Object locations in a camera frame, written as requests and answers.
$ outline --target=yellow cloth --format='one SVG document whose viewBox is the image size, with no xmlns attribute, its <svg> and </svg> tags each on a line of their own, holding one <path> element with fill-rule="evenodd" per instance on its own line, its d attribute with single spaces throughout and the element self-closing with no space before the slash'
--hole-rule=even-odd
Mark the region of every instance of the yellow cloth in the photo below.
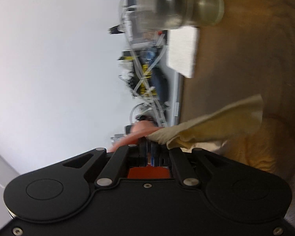
<svg viewBox="0 0 295 236">
<path fill-rule="evenodd" d="M 167 144 L 167 148 L 191 148 L 192 144 L 226 140 L 258 130 L 262 122 L 261 95 L 227 105 L 210 115 L 204 115 L 172 127 L 160 129 L 148 139 Z"/>
</svg>

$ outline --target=screw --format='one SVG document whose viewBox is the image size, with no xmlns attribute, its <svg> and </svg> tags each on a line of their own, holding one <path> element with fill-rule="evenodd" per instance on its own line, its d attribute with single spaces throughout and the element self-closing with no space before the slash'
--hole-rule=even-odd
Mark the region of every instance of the screw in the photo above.
<svg viewBox="0 0 295 236">
<path fill-rule="evenodd" d="M 144 188 L 151 188 L 151 187 L 152 187 L 152 184 L 150 184 L 150 183 L 146 183 L 146 184 L 143 185 L 143 187 L 144 187 Z"/>
<path fill-rule="evenodd" d="M 13 228 L 12 232 L 15 236 L 21 236 L 23 234 L 22 229 L 18 227 Z"/>
<path fill-rule="evenodd" d="M 199 180 L 196 179 L 196 178 L 192 178 L 192 177 L 189 177 L 189 178 L 186 178 L 183 183 L 187 186 L 195 186 L 199 183 Z"/>
<path fill-rule="evenodd" d="M 283 228 L 282 227 L 276 227 L 273 230 L 273 235 L 281 235 L 281 234 L 283 234 Z"/>
<path fill-rule="evenodd" d="M 98 179 L 96 183 L 100 186 L 109 186 L 112 184 L 112 180 L 110 178 L 103 177 Z"/>
</svg>

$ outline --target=transparent container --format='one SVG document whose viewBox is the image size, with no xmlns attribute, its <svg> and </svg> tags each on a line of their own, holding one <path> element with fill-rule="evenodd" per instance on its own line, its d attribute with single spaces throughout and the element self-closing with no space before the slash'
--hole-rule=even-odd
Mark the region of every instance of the transparent container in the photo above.
<svg viewBox="0 0 295 236">
<path fill-rule="evenodd" d="M 137 0 L 137 11 L 141 31 L 213 26 L 223 17 L 224 1 Z"/>
</svg>

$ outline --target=wooden table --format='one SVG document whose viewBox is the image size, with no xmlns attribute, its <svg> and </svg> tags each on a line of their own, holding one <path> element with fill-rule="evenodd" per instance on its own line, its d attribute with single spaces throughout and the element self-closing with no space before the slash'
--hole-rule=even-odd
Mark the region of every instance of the wooden table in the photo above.
<svg viewBox="0 0 295 236">
<path fill-rule="evenodd" d="M 295 129 L 295 0 L 224 2 L 222 21 L 200 30 L 195 75 L 184 80 L 181 121 L 260 93 L 264 112 Z"/>
</svg>

